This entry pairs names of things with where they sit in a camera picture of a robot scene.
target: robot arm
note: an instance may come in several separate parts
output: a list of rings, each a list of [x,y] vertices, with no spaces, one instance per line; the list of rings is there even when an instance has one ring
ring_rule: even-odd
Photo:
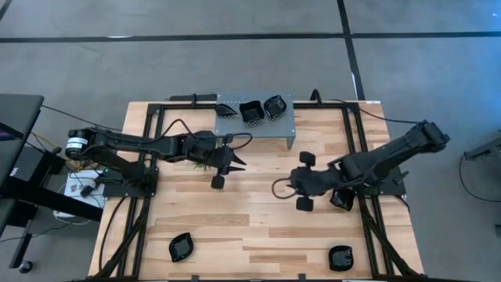
[[[304,167],[290,172],[289,187],[302,196],[298,199],[298,209],[305,207],[302,203],[310,203],[304,210],[312,209],[309,197],[321,196],[329,190],[340,190],[361,185],[377,186],[381,184],[390,170],[421,153],[435,153],[445,148],[450,140],[435,123],[422,121],[411,128],[404,136],[370,152],[362,152],[343,156],[328,164],[325,171],[313,171],[315,156],[301,152],[300,161]]]
[[[218,169],[213,179],[213,188],[224,185],[222,175],[244,170],[230,166],[232,161],[245,165],[229,147],[232,136],[217,137],[210,131],[161,136],[155,139],[131,136],[102,130],[83,128],[70,130],[65,154],[72,160],[91,160],[122,174],[124,179],[135,185],[145,182],[148,175],[143,163],[129,162],[117,156],[115,150],[152,154],[167,162],[195,161]],[[222,146],[217,146],[222,139]]]

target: perforated metal platform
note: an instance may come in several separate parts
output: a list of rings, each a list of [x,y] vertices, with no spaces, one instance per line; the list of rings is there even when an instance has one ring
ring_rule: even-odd
[[[250,101],[261,101],[264,109],[265,101],[273,96],[281,95],[287,104],[283,114],[271,119],[265,118],[254,122],[243,122],[239,105]],[[254,138],[285,138],[287,149],[292,148],[296,138],[296,123],[294,121],[294,99],[292,94],[278,92],[226,92],[218,94],[218,103],[224,103],[234,109],[238,115],[219,117],[216,115],[215,133],[223,136],[229,133],[249,132]]]

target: wooden tabletop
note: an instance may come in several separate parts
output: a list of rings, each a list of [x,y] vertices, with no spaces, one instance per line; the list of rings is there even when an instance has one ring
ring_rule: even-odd
[[[129,103],[124,133],[142,135],[147,105]],[[360,107],[383,116],[380,104],[361,102]],[[294,116],[297,137],[292,150],[287,150],[285,139],[255,139],[237,151],[247,163],[246,171],[227,175],[224,190],[211,189],[214,169],[195,169],[188,161],[158,162],[160,182],[151,201],[140,279],[190,279],[193,274],[200,275],[200,279],[294,279],[299,273],[306,273],[311,279],[370,277],[358,203],[348,212],[331,205],[328,193],[317,197],[314,211],[308,213],[295,209],[295,198],[279,200],[271,193],[272,181],[288,176],[292,168],[300,165],[300,151],[316,154],[317,169],[326,169],[329,161],[348,153],[340,110],[295,110]],[[214,130],[213,110],[167,110],[164,127],[176,118],[182,118],[194,132]],[[389,140],[384,121],[366,114],[362,114],[362,119],[370,150]],[[175,125],[169,135],[182,132],[185,131],[181,125]],[[237,139],[232,145],[243,141]],[[137,161],[136,154],[120,155]],[[284,186],[277,191],[289,193]],[[119,208],[111,224],[103,264],[124,235],[128,201]],[[118,199],[106,202],[89,275],[98,272],[99,248],[117,202]],[[407,208],[391,196],[380,197],[380,202],[388,239],[412,268],[422,272]],[[195,250],[186,260],[173,263],[168,245],[184,232],[192,234]],[[383,273],[380,245],[375,237],[374,241]],[[355,263],[347,272],[329,270],[327,253],[339,244],[353,248]],[[135,242],[128,253],[126,274],[132,272],[134,250]]]

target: gray floor tile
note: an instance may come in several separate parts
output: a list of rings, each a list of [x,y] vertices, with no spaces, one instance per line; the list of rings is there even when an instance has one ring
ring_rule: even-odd
[[[330,0],[15,0],[1,37],[341,31]]]
[[[85,232],[86,227],[80,226],[80,231]],[[17,227],[8,228],[2,239],[21,236],[22,232],[22,229]],[[2,254],[0,280],[54,282],[83,279],[88,275],[96,234],[93,237],[81,237],[62,235],[54,231],[51,235],[34,238],[24,256],[25,259],[34,263],[34,268],[27,274],[20,274],[17,269],[8,268],[17,244],[12,241],[2,243],[0,244]]]
[[[501,31],[496,0],[349,0],[351,32]]]
[[[497,281],[501,276],[501,204],[470,197],[461,187],[461,154],[501,128],[501,39],[356,40],[367,99],[388,118],[434,121],[450,135],[447,148],[401,166],[425,271],[433,277]],[[409,125],[388,124],[393,138]],[[465,182],[482,197],[501,199],[499,167],[467,162]]]
[[[45,104],[121,126],[128,102],[194,92],[291,92],[355,97],[342,40],[0,45],[0,92],[37,93]],[[35,131],[66,142],[86,126],[43,110]]]

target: chair wheel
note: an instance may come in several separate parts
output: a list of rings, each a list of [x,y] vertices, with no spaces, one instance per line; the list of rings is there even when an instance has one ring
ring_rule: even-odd
[[[23,261],[19,266],[19,272],[22,274],[29,273],[33,269],[33,262]]]
[[[214,177],[212,177],[212,182],[211,182],[211,187],[213,189],[222,189],[222,187],[225,185],[225,178],[220,176],[220,175],[216,175]]]
[[[299,161],[307,166],[315,166],[316,157],[310,152],[300,152]]]

